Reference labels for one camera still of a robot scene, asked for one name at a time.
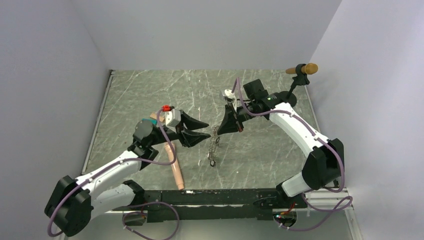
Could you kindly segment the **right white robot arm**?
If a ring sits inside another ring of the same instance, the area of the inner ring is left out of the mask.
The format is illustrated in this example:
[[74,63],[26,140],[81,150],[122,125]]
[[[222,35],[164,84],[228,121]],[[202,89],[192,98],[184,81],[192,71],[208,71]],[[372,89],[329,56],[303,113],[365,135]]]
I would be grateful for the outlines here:
[[[248,96],[245,103],[241,92]],[[293,109],[288,100],[288,92],[269,94],[260,79],[244,86],[237,78],[232,89],[222,92],[227,104],[225,115],[217,130],[218,135],[242,132],[243,123],[255,117],[264,117],[281,128],[302,150],[306,162],[302,170],[277,186],[276,203],[288,208],[295,202],[297,195],[325,188],[340,179],[338,190],[345,184],[344,146],[339,139],[330,140],[314,129]]]

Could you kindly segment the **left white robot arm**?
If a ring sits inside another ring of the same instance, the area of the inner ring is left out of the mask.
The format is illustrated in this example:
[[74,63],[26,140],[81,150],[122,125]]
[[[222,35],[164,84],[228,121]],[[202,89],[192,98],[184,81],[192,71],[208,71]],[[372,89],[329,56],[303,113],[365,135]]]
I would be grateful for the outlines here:
[[111,188],[125,177],[143,170],[149,164],[169,166],[177,161],[155,161],[158,151],[155,145],[166,143],[171,153],[175,154],[172,141],[190,148],[210,138],[210,134],[199,132],[207,128],[208,123],[195,119],[183,110],[164,105],[156,113],[159,118],[165,114],[165,123],[154,124],[149,119],[142,119],[135,126],[131,145],[114,160],[87,174],[72,178],[62,177],[44,209],[49,218],[47,234],[57,237],[65,234],[72,237],[83,230],[90,220],[109,210],[128,207],[139,209],[145,199],[144,189],[133,180],[123,181]]

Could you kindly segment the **metal disc with keyrings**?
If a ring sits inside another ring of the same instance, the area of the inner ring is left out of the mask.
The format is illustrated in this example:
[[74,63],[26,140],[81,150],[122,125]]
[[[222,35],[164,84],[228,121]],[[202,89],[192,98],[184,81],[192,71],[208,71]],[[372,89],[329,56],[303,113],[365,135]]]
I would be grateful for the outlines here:
[[209,164],[210,164],[210,161],[216,162],[216,150],[219,145],[215,144],[215,140],[217,138],[220,138],[220,136],[218,135],[218,130],[219,130],[218,125],[215,125],[212,128],[212,134],[210,137],[210,143],[209,143],[208,152],[207,152],[207,159],[209,161]]

